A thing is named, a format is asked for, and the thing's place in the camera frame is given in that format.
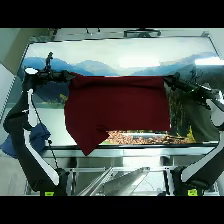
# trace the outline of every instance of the dark red fabric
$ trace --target dark red fabric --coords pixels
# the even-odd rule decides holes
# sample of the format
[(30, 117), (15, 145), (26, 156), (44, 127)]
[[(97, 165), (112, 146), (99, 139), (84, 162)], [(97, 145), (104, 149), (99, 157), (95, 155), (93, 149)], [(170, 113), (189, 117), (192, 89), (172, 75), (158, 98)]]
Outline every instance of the dark red fabric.
[(85, 155), (109, 137), (107, 131), (170, 129), (162, 77), (74, 75), (65, 123)]

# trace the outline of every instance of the cable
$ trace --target cable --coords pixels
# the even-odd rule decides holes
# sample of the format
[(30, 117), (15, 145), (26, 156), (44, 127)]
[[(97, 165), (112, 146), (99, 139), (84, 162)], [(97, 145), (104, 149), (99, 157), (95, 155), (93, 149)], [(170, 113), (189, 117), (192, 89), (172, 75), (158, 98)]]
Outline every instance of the cable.
[[(33, 95), (31, 95), (31, 103), (32, 103), (33, 108), (34, 108), (34, 110), (35, 110), (35, 112), (36, 112), (36, 115), (37, 115), (37, 118), (38, 118), (38, 120), (39, 120), (39, 122), (40, 122), (40, 125), (41, 125), (41, 127), (43, 128), (45, 134), (47, 135), (47, 132), (46, 132), (46, 130), (45, 130), (44, 126), (43, 126), (43, 123), (42, 123), (42, 121), (41, 121), (41, 119), (40, 119), (40, 116), (39, 116), (39, 114), (38, 114), (38, 112), (37, 112), (36, 106), (35, 106), (35, 104), (34, 104), (34, 102), (33, 102)], [(55, 154), (54, 154), (54, 151), (53, 151), (53, 149), (52, 149), (52, 147), (51, 147), (51, 144), (52, 144), (52, 141), (51, 141), (51, 140), (48, 140), (49, 148), (50, 148), (50, 150), (51, 150), (51, 152), (52, 152), (52, 155), (53, 155), (53, 157), (54, 157), (54, 161), (55, 161), (56, 168), (58, 169), (59, 167), (58, 167), (57, 159), (56, 159), (56, 157), (55, 157)]]

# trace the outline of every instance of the yellow-green sticker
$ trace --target yellow-green sticker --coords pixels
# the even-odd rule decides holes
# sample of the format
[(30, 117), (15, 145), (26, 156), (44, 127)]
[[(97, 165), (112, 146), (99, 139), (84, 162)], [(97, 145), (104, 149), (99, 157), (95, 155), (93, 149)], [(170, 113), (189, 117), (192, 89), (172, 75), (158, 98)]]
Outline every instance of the yellow-green sticker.
[(188, 190), (188, 196), (198, 196), (198, 191), (196, 189)]
[(54, 196), (54, 192), (45, 192), (45, 196)]

